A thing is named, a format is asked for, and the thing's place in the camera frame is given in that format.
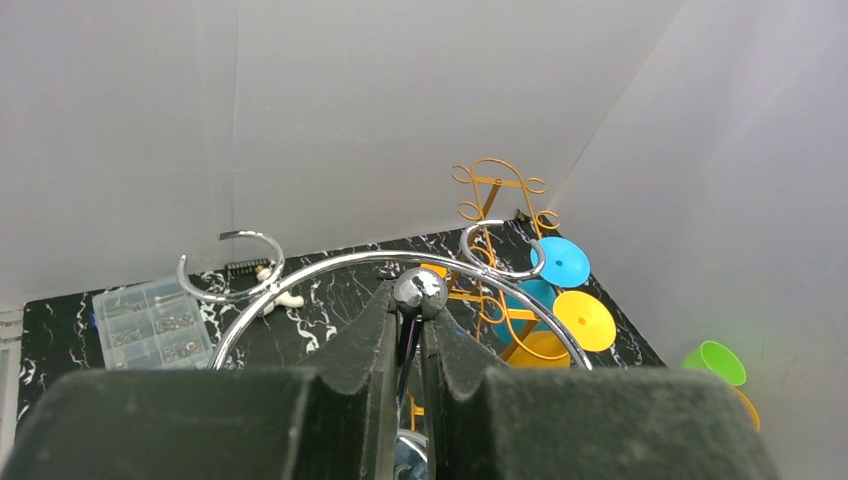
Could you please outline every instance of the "black marble surface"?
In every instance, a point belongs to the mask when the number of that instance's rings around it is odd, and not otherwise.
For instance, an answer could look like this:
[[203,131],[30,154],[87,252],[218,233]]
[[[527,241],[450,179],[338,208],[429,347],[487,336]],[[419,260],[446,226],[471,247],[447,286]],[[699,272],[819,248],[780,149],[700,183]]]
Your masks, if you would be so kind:
[[[527,243],[529,232],[529,225],[518,222],[510,222],[505,229],[491,229],[500,268],[526,270],[531,267]],[[285,272],[330,256],[365,250],[413,250],[456,258],[459,236],[460,230],[452,230],[293,257],[286,259]],[[400,270],[401,266],[393,262],[358,265],[321,275],[295,287],[292,293],[303,295],[306,305],[297,310],[277,308],[267,317],[257,318],[237,343],[227,366],[252,368],[294,364],[355,318],[380,282],[397,276]],[[201,288],[215,292],[230,288],[241,290],[256,283],[252,277],[241,277],[230,285],[222,271],[205,272],[194,276],[193,281]],[[459,282],[460,287],[468,288],[470,285],[468,279]],[[577,289],[598,298],[612,313],[618,328],[615,344],[609,350],[589,354],[593,363],[619,368],[663,365],[594,277]],[[25,306],[18,420],[26,416],[47,387],[62,374],[85,368],[103,368],[100,339],[90,323],[93,312],[91,299],[102,291],[39,300]],[[200,304],[213,344],[220,340],[227,326],[245,306],[246,302],[235,305]],[[473,331],[477,304],[452,300],[448,308],[460,325]],[[494,351],[504,348],[490,329],[484,330],[482,343]]]

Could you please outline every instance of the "orange wire stand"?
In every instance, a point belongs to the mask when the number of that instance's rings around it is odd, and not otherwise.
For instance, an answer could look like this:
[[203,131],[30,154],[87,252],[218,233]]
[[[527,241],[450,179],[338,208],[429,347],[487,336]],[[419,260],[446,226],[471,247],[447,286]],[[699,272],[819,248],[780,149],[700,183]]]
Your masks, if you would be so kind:
[[[478,175],[477,171],[479,170],[480,165],[483,164],[494,164],[503,170],[504,175],[498,177],[487,177]],[[533,227],[533,233],[537,240],[541,240],[543,235],[542,232],[546,230],[555,230],[559,227],[559,224],[548,225],[543,220],[543,216],[557,218],[557,214],[550,210],[540,210],[536,211],[533,207],[533,202],[531,201],[532,195],[538,195],[544,193],[546,188],[543,187],[545,182],[537,177],[524,178],[521,173],[508,162],[504,160],[500,160],[497,158],[481,158],[476,160],[471,164],[471,167],[466,167],[464,165],[454,165],[454,168],[458,168],[465,172],[464,178],[460,177],[456,174],[453,175],[454,180],[463,184],[470,184],[474,190],[474,201],[466,201],[460,202],[459,204],[459,214],[470,222],[479,222],[481,220],[486,220],[487,215],[489,214],[489,210],[492,205],[495,203],[495,198],[500,192],[501,188],[517,188],[520,189],[525,202],[525,208],[527,213],[529,214],[529,222]],[[539,188],[533,188],[531,184],[538,184]],[[485,200],[482,200],[483,197],[481,195],[481,188],[485,188],[485,186],[489,187],[489,191],[486,194]],[[479,253],[483,258],[486,259],[488,264],[492,267],[497,267],[497,257],[495,255],[495,250],[492,247],[492,238],[489,234],[488,227],[483,227],[481,230],[478,230],[479,233],[475,233],[470,239],[471,243],[471,251],[475,253]],[[479,235],[483,236],[483,244],[480,245],[476,242],[477,237]],[[460,257],[460,260],[467,260],[464,258],[464,255]],[[485,293],[483,289],[483,284],[479,280],[476,282],[476,285],[471,290],[465,290],[457,287],[456,280],[458,275],[450,275],[448,279],[448,290],[449,290],[449,298],[455,300],[463,300],[472,303],[478,303],[480,305],[480,313],[477,319],[477,331],[476,336],[477,340],[480,340],[480,336],[483,331],[483,324],[488,323],[490,325],[497,325],[501,322],[506,322],[506,326],[509,329],[509,333],[512,336],[512,342],[507,346],[507,348],[501,353],[501,358],[506,360],[507,363],[511,363],[510,359],[516,354],[516,350],[521,349],[530,357],[526,355],[522,355],[519,352],[519,357],[524,357],[528,359],[535,358],[536,360],[540,360],[542,364],[548,362],[556,362],[548,363],[547,366],[562,366],[564,363],[566,366],[570,363],[570,357],[568,355],[568,351],[563,347],[563,353],[556,355],[545,355],[534,350],[533,346],[528,345],[526,342],[528,336],[536,327],[536,324],[539,322],[539,319],[536,318],[536,315],[533,312],[523,309],[523,308],[506,308],[506,299],[504,297],[503,292],[498,291],[497,297],[492,297]],[[561,293],[561,289],[556,289],[557,294]],[[500,318],[494,319],[489,317],[486,314],[485,304],[486,302],[490,302],[493,304],[497,311],[500,312]],[[513,320],[523,320],[524,326],[521,327],[518,331],[513,327]]]

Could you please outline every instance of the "white backdrop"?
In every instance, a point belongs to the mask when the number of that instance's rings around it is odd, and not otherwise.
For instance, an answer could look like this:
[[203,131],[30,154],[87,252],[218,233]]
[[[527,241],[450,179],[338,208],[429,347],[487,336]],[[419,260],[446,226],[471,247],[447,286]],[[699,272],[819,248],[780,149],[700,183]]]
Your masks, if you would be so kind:
[[556,186],[681,3],[2,2],[0,310],[457,227],[477,157]]
[[848,472],[848,3],[690,2],[553,202],[662,358],[705,339],[789,479]]

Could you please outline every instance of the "plastic parts organizer box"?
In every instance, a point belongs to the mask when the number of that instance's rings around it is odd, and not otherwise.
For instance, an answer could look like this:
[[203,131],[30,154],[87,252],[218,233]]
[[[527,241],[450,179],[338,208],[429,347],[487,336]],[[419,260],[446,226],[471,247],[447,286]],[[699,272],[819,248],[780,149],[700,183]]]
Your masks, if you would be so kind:
[[107,370],[204,368],[212,342],[197,302],[176,277],[92,300]]

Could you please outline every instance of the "chrome ball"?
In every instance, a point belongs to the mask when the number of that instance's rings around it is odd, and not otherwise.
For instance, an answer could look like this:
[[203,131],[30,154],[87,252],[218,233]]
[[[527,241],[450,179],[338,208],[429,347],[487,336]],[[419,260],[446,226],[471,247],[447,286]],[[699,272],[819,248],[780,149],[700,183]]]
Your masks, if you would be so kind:
[[392,298],[403,315],[421,315],[424,320],[429,320],[447,305],[448,286],[432,270],[410,268],[397,279]]

